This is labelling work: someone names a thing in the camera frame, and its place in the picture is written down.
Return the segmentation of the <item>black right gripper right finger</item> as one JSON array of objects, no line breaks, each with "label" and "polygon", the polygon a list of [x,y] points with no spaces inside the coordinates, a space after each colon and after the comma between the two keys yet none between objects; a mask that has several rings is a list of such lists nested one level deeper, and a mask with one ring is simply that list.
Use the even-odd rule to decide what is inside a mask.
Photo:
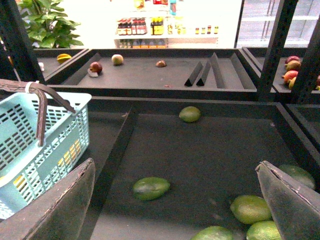
[{"label": "black right gripper right finger", "polygon": [[263,198],[283,240],[320,238],[320,194],[268,161],[255,169]]}]

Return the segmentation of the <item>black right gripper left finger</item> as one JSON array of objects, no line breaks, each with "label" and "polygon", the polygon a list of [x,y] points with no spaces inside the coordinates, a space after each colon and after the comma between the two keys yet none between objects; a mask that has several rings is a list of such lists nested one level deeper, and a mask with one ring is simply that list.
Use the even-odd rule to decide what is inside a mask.
[{"label": "black right gripper left finger", "polygon": [[76,240],[81,232],[95,183],[89,158],[50,190],[0,224],[2,240]]}]

